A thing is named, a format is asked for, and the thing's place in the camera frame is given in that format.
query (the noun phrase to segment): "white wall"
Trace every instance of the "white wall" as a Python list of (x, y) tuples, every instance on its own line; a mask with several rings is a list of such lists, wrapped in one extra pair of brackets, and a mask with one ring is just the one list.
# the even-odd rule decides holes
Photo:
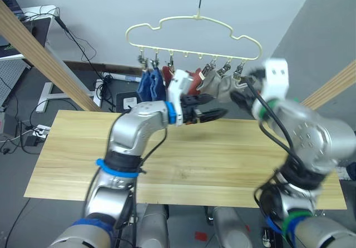
[[(125, 40), (125, 30), (137, 23), (157, 25), (167, 16), (193, 15), (198, 0), (17, 0), (21, 7), (54, 4), (60, 7), (62, 20), (76, 35), (87, 39), (96, 49), (98, 63), (138, 66), (138, 49)], [(202, 0), (201, 14), (220, 19), (247, 34), (263, 46), (263, 58), (272, 55), (305, 0)], [(136, 42), (163, 47), (198, 50), (253, 57), (255, 46), (236, 43), (227, 31), (211, 23), (197, 21), (168, 22), (159, 32), (138, 29), (132, 32)], [(57, 25), (49, 33), (51, 45), (63, 60), (80, 61), (80, 51)], [(160, 56), (161, 62), (169, 55)], [(185, 59), (175, 56), (175, 65), (186, 70), (203, 66), (210, 59)], [(249, 67), (259, 65), (261, 60)]]

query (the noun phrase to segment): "desk leg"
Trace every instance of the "desk leg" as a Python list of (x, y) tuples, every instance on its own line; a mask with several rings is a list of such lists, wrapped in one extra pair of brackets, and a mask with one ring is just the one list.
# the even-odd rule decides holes
[[(36, 108), (36, 112), (38, 112), (38, 113), (45, 112), (48, 100), (70, 98), (65, 93), (51, 93), (52, 88), (53, 88), (52, 82), (46, 82), (44, 84), (41, 96), (39, 97), (39, 100), (38, 100), (38, 106)], [(95, 104), (100, 107), (101, 101), (99, 101), (99, 104), (95, 101), (95, 91), (89, 91), (88, 96), (94, 97)]]

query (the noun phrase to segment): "wooden beam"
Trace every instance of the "wooden beam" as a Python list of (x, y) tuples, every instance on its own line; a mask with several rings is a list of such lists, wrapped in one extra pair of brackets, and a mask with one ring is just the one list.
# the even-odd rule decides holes
[(320, 89), (306, 98), (302, 104), (315, 110), (356, 83), (356, 60), (330, 79)]
[(85, 111), (101, 111), (0, 0), (0, 34)]

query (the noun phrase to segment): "desk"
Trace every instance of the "desk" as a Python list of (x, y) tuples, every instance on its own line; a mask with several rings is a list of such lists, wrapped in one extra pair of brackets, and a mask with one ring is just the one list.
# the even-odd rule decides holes
[[(59, 111), (25, 197), (82, 201), (106, 149), (116, 113)], [(147, 151), (163, 137), (156, 132)], [(253, 190), (284, 162), (285, 152), (256, 121), (221, 119), (170, 126), (166, 142), (144, 164), (140, 203), (257, 207)], [(320, 209), (346, 209), (338, 177), (331, 174)]]
[[(39, 19), (44, 19), (44, 18), (50, 18), (50, 25), (48, 26), (48, 31), (51, 28), (54, 16), (53, 15), (57, 15), (57, 10), (56, 10), (56, 6), (54, 5), (45, 5), (45, 6), (36, 6), (36, 7), (29, 7), (29, 8), (23, 8), (22, 9), (23, 13), (25, 16), (33, 16), (37, 13), (49, 13), (47, 15), (41, 15), (38, 17), (33, 17), (30, 18), (27, 21), (33, 21), (33, 20), (39, 20)], [(19, 54), (14, 54), (11, 56), (4, 56), (4, 57), (0, 57), (0, 61), (6, 61), (6, 60), (14, 60), (14, 59), (25, 59), (25, 56), (22, 55), (21, 53)]]
[[(38, 6), (38, 7), (31, 7), (31, 8), (24, 8), (23, 13), (27, 16), (35, 16), (36, 14), (45, 14), (47, 15), (40, 15), (39, 17), (32, 18), (33, 20), (41, 20), (41, 19), (50, 19), (49, 28), (53, 22), (54, 16), (58, 15), (57, 8), (54, 5), (48, 6)], [(88, 96), (95, 97), (95, 92), (89, 91), (89, 89), (79, 80), (79, 78), (67, 67), (67, 65), (55, 54), (55, 52), (51, 49), (48, 43), (45, 45), (47, 52), (55, 59), (55, 61), (61, 66), (61, 68), (65, 71), (65, 74), (69, 76), (70, 79), (74, 80), (76, 85), (83, 90)], [(22, 54), (14, 54), (11, 56), (5, 56), (0, 58), (1, 60), (14, 60), (14, 59), (23, 59), (24, 55)], [(61, 99), (61, 98), (68, 98), (68, 95), (65, 93), (51, 93), (53, 87), (52, 82), (46, 82), (43, 86), (43, 90), (41, 96), (39, 97), (38, 106), (36, 108), (37, 112), (44, 112), (47, 106), (47, 100), (50, 99)]]

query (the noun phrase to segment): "wooden plank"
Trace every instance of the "wooden plank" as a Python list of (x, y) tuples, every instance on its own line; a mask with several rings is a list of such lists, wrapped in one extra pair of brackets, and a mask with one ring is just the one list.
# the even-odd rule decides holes
[[(118, 114), (59, 111), (25, 197), (83, 200)], [(146, 151), (163, 137), (157, 132)], [(175, 127), (147, 160), (138, 201), (180, 205), (257, 207), (253, 190), (284, 162), (285, 152), (260, 132), (256, 121), (227, 120)], [(331, 174), (321, 209), (345, 209), (338, 177)]]
[(3, 1), (0, 1), (0, 34), (83, 110), (101, 111)]
[(306, 98), (302, 104), (315, 110), (356, 83), (356, 60), (330, 79), (320, 89)]

